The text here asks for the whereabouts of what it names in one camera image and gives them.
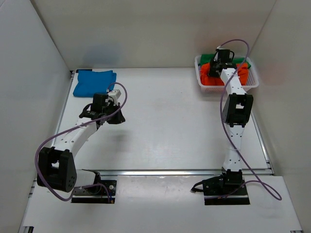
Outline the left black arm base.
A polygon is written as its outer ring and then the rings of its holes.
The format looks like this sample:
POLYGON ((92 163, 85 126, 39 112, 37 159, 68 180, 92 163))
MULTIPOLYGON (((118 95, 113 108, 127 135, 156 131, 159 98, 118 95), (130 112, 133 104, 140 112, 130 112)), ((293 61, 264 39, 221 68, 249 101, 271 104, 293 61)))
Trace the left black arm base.
POLYGON ((117 191, 117 180, 105 178, 98 171, 95 173, 95 187, 81 188, 74 190, 71 203, 83 204, 114 204, 117 191))

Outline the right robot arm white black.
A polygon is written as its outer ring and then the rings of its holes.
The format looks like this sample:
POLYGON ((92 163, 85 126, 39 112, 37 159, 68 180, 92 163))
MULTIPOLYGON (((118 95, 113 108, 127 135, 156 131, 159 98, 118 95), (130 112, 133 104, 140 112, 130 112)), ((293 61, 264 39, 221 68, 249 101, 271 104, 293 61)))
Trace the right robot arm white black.
POLYGON ((239 153, 244 128, 250 119, 253 97, 243 89, 233 58, 233 51, 216 48, 210 61, 208 74, 220 78, 227 93, 225 105, 221 107, 221 120, 228 138, 228 151, 223 163, 223 171, 227 176, 241 176, 242 166, 239 153))

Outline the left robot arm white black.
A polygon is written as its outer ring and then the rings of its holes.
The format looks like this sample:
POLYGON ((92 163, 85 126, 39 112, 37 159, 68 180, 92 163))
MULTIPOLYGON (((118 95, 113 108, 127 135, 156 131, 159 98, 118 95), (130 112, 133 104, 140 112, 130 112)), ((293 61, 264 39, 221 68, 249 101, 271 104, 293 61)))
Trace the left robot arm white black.
POLYGON ((98 173, 76 169, 74 159, 88 139, 104 124, 121 124, 125 118, 121 112, 119 90, 106 94, 94 94, 93 101, 80 113, 74 129, 52 147, 43 147, 37 155, 37 184, 52 190, 69 193, 76 186, 85 186, 90 193, 102 187, 98 173))

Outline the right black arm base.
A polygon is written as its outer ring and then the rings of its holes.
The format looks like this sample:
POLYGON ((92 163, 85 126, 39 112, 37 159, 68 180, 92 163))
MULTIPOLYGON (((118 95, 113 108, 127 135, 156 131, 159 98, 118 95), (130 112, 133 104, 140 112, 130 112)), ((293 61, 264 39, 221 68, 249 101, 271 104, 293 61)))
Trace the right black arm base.
POLYGON ((196 183, 190 191, 203 193, 206 206, 249 205, 250 200, 244 182, 241 170, 229 169, 219 176, 196 183))

